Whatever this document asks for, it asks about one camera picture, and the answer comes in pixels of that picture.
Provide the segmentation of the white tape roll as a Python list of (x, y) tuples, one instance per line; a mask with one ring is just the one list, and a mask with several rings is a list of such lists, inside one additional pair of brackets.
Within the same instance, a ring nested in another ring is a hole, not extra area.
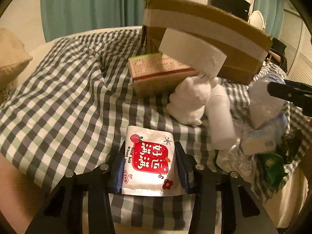
[(227, 55), (217, 47), (186, 32), (167, 28), (159, 51), (214, 78), (221, 70)]

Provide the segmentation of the chair with black clothes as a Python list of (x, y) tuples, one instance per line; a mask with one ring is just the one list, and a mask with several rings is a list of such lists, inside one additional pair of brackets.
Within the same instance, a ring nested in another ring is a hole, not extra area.
[(272, 39), (272, 47), (270, 48), (266, 61), (280, 67), (285, 73), (287, 73), (287, 58), (285, 57), (286, 45), (275, 37)]

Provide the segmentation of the white cartoon figurine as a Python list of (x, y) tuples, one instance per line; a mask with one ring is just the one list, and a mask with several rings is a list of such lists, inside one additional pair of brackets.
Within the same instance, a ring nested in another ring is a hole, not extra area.
[(212, 89), (219, 83), (218, 78), (196, 75), (187, 77), (177, 85), (169, 96), (166, 110), (178, 123), (199, 126), (205, 111), (205, 104), (212, 95)]

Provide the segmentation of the black wall television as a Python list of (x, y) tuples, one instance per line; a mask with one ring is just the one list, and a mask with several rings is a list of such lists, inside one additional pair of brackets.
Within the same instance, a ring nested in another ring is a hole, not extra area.
[(211, 5), (248, 21), (251, 4), (246, 0), (212, 0)]

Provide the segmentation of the blue cloud tissue pack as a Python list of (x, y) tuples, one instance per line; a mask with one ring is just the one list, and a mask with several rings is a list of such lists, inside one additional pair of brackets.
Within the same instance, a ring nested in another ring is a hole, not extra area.
[(281, 113), (265, 122), (258, 129), (242, 137), (241, 148), (244, 155), (256, 155), (274, 152), (287, 128), (287, 118)]

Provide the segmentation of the green curtain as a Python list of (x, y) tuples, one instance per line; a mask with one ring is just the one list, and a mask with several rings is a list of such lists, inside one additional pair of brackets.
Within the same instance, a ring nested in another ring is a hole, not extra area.
[(266, 34), (278, 38), (284, 15), (284, 0), (255, 0), (254, 10), (263, 15)]
[(40, 0), (47, 42), (101, 28), (142, 25), (144, 0)]

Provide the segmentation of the green plastic bag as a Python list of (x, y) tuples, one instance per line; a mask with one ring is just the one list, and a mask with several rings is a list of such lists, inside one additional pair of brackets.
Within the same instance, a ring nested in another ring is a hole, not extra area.
[(287, 176), (283, 157), (277, 153), (258, 154), (257, 157), (268, 187), (277, 189), (283, 178)]

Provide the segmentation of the white plastic bottle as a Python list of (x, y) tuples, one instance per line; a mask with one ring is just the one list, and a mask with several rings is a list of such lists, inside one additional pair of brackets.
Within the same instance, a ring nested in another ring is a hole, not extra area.
[(230, 99), (225, 88), (217, 84), (205, 105), (210, 140), (215, 150), (229, 150), (236, 143), (236, 131), (230, 111)]

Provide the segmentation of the oval vanity mirror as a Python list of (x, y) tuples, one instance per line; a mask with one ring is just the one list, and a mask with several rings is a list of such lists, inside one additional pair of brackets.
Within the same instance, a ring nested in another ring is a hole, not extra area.
[(266, 23), (260, 11), (253, 11), (249, 17), (248, 23), (261, 31), (265, 30)]

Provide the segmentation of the crumpled clear plastic wrapper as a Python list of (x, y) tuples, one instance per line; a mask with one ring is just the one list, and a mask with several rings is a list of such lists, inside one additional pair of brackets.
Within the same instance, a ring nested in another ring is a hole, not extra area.
[(254, 155), (245, 155), (242, 150), (243, 138), (253, 129), (244, 123), (234, 122), (237, 135), (236, 143), (229, 150), (219, 151), (216, 164), (223, 171), (236, 171), (249, 183), (254, 183), (256, 160)]

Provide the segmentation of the brown cardboard box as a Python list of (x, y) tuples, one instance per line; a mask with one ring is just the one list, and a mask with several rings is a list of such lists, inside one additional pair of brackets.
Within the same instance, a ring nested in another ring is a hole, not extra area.
[(248, 85), (272, 46), (262, 30), (212, 5), (184, 0), (145, 0), (142, 44), (157, 53), (167, 28), (186, 32), (223, 51), (227, 59), (218, 76)]

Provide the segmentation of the red white tissue packet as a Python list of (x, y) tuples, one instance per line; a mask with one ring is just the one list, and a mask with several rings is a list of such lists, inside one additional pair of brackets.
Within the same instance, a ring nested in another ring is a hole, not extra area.
[(128, 126), (121, 193), (144, 197), (183, 195), (175, 156), (171, 133)]

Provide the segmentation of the flat tan medicine box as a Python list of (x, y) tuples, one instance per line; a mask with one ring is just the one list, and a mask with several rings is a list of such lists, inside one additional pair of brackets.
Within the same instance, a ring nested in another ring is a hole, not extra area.
[(161, 53), (131, 57), (128, 66), (138, 98), (174, 91), (185, 78), (198, 75), (194, 68)]

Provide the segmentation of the beige pillow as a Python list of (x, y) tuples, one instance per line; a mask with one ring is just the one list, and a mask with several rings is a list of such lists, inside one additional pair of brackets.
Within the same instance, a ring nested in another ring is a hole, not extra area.
[(3, 90), (19, 76), (33, 57), (26, 52), (22, 41), (6, 28), (1, 28), (0, 43), (0, 83)]

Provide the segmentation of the green checkered cloth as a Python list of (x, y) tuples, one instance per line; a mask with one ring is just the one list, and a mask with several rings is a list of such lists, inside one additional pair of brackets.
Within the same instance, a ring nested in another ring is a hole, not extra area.
[[(145, 51), (141, 34), (137, 28), (60, 39), (1, 105), (1, 153), (46, 192), (67, 170), (80, 174), (104, 163), (111, 148), (120, 149), (128, 125), (170, 132), (198, 163), (221, 171), (206, 116), (200, 126), (184, 126), (166, 112), (169, 94), (135, 96), (128, 59)], [(283, 112), (286, 133), (301, 129), (304, 139), (279, 189), (311, 145), (309, 118), (288, 102)], [(114, 222), (160, 230), (189, 227), (192, 195), (109, 197)]]

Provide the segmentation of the white louvered wardrobe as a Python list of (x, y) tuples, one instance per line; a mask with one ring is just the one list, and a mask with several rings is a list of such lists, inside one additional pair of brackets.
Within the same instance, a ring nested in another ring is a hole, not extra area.
[(284, 10), (279, 40), (286, 45), (288, 79), (311, 85), (311, 34), (297, 12)]

